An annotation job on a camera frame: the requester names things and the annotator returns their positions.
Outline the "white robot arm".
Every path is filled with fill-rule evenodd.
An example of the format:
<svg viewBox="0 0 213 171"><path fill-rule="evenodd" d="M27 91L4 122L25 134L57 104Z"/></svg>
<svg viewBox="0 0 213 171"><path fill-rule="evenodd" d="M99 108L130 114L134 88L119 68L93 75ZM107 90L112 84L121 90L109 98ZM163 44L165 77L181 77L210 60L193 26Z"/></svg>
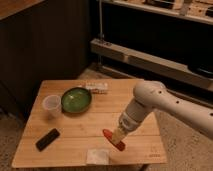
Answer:
<svg viewBox="0 0 213 171"><path fill-rule="evenodd" d="M112 134L112 143L117 145L135 131L154 109L171 114L213 139L213 109L172 95L161 82L144 80L134 86L133 98L119 117L119 125Z"/></svg>

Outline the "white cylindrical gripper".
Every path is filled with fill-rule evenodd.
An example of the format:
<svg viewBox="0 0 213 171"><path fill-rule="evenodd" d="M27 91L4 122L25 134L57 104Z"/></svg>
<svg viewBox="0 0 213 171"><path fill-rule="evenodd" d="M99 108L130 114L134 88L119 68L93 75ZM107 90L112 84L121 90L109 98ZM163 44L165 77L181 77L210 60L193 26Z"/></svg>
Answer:
<svg viewBox="0 0 213 171"><path fill-rule="evenodd" d="M120 143L128 133L135 131L152 111L151 107L132 99L119 117L119 128L112 134L112 143Z"/></svg>

